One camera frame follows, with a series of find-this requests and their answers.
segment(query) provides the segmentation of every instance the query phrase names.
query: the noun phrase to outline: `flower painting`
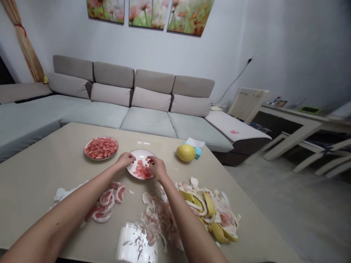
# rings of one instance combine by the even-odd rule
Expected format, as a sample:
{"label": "flower painting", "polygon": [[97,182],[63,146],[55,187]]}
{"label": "flower painting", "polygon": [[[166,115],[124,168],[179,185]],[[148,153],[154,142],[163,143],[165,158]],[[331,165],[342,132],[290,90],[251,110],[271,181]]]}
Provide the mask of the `flower painting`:
{"label": "flower painting", "polygon": [[91,18],[124,24],[124,0],[87,0]]}
{"label": "flower painting", "polygon": [[164,29],[169,0],[129,0],[129,25]]}
{"label": "flower painting", "polygon": [[201,36],[214,0],[173,0],[168,31]]}

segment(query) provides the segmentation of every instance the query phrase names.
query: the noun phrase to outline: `sofa backrest cushion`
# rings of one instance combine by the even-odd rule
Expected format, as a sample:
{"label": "sofa backrest cushion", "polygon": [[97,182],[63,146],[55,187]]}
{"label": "sofa backrest cushion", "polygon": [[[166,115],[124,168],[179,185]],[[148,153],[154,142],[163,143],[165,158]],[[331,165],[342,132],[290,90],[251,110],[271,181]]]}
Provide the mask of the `sofa backrest cushion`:
{"label": "sofa backrest cushion", "polygon": [[171,94],[174,78],[175,76],[172,74],[137,69],[134,86],[159,93]]}
{"label": "sofa backrest cushion", "polygon": [[94,83],[91,90],[91,100],[129,107],[131,92],[130,88]]}
{"label": "sofa backrest cushion", "polygon": [[171,95],[135,87],[132,106],[149,108],[167,112],[171,103]]}
{"label": "sofa backrest cushion", "polygon": [[49,87],[52,91],[63,95],[89,99],[89,93],[92,88],[89,81],[58,73],[49,73],[48,78]]}
{"label": "sofa backrest cushion", "polygon": [[172,94],[188,97],[209,98],[215,82],[188,76],[175,76]]}
{"label": "sofa backrest cushion", "polygon": [[198,117],[206,117],[211,110],[212,103],[208,98],[194,98],[182,95],[173,95],[170,112]]}
{"label": "sofa backrest cushion", "polygon": [[97,83],[121,88],[133,88],[134,69],[132,68],[104,62],[94,62],[94,75]]}
{"label": "sofa backrest cushion", "polygon": [[53,56],[55,73],[94,81],[93,62],[66,56]]}

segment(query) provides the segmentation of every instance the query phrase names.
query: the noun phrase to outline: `gray sofa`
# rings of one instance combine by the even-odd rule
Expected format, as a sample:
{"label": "gray sofa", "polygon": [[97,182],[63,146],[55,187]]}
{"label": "gray sofa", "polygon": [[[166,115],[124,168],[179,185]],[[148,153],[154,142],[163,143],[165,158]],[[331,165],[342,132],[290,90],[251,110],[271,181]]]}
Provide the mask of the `gray sofa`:
{"label": "gray sofa", "polygon": [[[23,103],[0,104],[0,162],[70,122],[204,141],[227,165],[238,165],[270,141],[266,134],[226,115],[210,112],[214,81],[134,69],[65,56],[53,57],[53,93],[35,89]],[[30,99],[30,85],[17,84]],[[241,130],[232,137],[230,129]]]}

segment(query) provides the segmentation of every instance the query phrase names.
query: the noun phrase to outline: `beige curtain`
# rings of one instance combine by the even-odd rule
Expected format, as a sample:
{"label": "beige curtain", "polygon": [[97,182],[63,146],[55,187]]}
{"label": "beige curtain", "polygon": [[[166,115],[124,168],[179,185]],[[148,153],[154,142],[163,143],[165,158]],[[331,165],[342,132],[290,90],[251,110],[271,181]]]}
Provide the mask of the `beige curtain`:
{"label": "beige curtain", "polygon": [[40,61],[37,54],[34,51],[32,44],[29,41],[27,32],[22,26],[21,16],[18,12],[17,4],[15,0],[0,0],[4,6],[4,9],[10,18],[12,24],[15,26],[17,39],[21,46],[24,58],[26,59],[27,66],[32,74],[35,82],[44,81],[44,72],[41,67]]}

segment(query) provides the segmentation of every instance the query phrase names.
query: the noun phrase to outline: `white plate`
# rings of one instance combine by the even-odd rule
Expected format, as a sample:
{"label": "white plate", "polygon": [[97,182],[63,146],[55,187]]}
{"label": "white plate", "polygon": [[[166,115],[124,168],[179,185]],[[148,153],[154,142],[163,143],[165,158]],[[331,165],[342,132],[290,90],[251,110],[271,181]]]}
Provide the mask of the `white plate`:
{"label": "white plate", "polygon": [[[112,137],[104,137],[104,136],[96,137],[96,138],[94,138],[94,139],[97,139],[97,138],[111,138],[111,139],[115,140],[116,143],[117,143],[117,150],[118,150],[118,141],[117,141],[116,139],[114,139],[114,138],[112,138]],[[106,158],[103,158],[103,159],[94,159],[94,158],[91,158],[91,157],[87,156],[87,154],[85,153],[85,149],[88,147],[88,144],[89,144],[92,140],[88,141],[88,143],[84,146],[84,149],[83,149],[83,153],[84,153],[85,156],[88,157],[90,160],[94,160],[94,161],[103,161],[103,160],[107,160],[108,158],[111,158],[112,156],[114,156],[114,155],[116,154],[117,151],[115,151],[114,154],[112,154],[111,156],[106,157]]]}
{"label": "white plate", "polygon": [[156,156],[156,155],[154,155],[152,152],[149,152],[148,150],[143,150],[143,149],[133,150],[133,151],[131,151],[131,154],[133,154],[135,156],[136,161],[127,167],[128,173],[131,176],[133,176],[134,178],[136,178],[138,180],[142,180],[142,181],[146,181],[146,180],[150,180],[150,179],[154,178],[154,176],[151,175],[151,177],[149,179],[141,179],[141,178],[137,177],[137,175],[133,174],[133,172],[135,172],[135,170],[136,170],[138,160],[142,160],[143,164],[147,164],[146,157],[147,156]]}

